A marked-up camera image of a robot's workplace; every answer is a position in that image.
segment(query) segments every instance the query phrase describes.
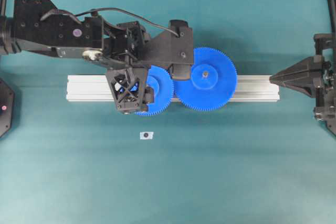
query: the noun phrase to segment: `teal mat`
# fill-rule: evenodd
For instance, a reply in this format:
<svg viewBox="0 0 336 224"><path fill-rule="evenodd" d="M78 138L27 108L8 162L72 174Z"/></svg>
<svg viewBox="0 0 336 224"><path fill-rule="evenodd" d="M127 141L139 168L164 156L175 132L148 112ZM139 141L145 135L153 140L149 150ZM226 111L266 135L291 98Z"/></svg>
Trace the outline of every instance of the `teal mat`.
<svg viewBox="0 0 336 224"><path fill-rule="evenodd" d="M112 6L162 25L188 20L195 46L222 50L239 74L273 74L312 56L313 34L330 31L327 0L52 1L74 13ZM300 93L280 89L277 103L230 103L210 113L172 104L141 118L111 103L67 102L68 74L104 73L82 60L22 52L3 56L0 68L17 94L13 128L0 140L0 223L336 219L336 138ZM154 139L139 140L141 131Z"/></svg>

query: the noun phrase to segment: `bolt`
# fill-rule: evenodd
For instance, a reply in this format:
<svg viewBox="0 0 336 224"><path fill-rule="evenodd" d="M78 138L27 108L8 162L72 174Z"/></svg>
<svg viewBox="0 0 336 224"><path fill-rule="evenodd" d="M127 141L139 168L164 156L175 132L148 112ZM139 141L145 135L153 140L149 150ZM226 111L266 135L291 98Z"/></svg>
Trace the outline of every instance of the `bolt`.
<svg viewBox="0 0 336 224"><path fill-rule="evenodd" d="M203 73L202 73L202 77L203 78L207 78L209 76L209 72L208 71L204 71Z"/></svg>
<svg viewBox="0 0 336 224"><path fill-rule="evenodd" d="M81 29L75 29L72 31L72 35L74 35L75 37L80 37L82 35L82 31Z"/></svg>

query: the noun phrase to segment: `small white label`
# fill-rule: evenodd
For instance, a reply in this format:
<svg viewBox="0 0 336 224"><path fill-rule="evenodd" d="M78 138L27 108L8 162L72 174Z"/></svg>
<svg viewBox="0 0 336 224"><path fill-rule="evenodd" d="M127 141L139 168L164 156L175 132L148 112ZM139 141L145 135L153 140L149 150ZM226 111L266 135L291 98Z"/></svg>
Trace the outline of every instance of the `small white label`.
<svg viewBox="0 0 336 224"><path fill-rule="evenodd" d="M140 132L140 139L141 140L147 140L147 139L153 139L154 132L145 131Z"/></svg>

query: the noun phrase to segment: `large blue gear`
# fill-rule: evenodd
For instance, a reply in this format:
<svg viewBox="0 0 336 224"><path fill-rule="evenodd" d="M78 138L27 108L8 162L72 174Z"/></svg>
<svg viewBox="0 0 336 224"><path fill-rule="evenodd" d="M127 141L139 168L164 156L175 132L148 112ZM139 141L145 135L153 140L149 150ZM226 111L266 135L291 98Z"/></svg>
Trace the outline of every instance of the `large blue gear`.
<svg viewBox="0 0 336 224"><path fill-rule="evenodd" d="M194 110L219 109L236 90L235 66L224 53L207 47L194 49L194 61L190 80L174 81L177 97Z"/></svg>
<svg viewBox="0 0 336 224"><path fill-rule="evenodd" d="M174 83L163 68L152 66L148 71L147 85L154 89L154 102L148 104L148 111L136 112L137 115L150 116L164 111L171 103Z"/></svg>

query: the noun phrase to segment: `black bracket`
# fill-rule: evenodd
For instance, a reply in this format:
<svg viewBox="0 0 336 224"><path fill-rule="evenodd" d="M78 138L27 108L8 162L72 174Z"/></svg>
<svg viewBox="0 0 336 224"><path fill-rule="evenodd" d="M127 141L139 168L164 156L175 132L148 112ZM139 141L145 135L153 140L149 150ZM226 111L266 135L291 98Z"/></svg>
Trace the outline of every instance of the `black bracket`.
<svg viewBox="0 0 336 224"><path fill-rule="evenodd" d="M13 105L14 92L0 79L0 137L11 128Z"/></svg>

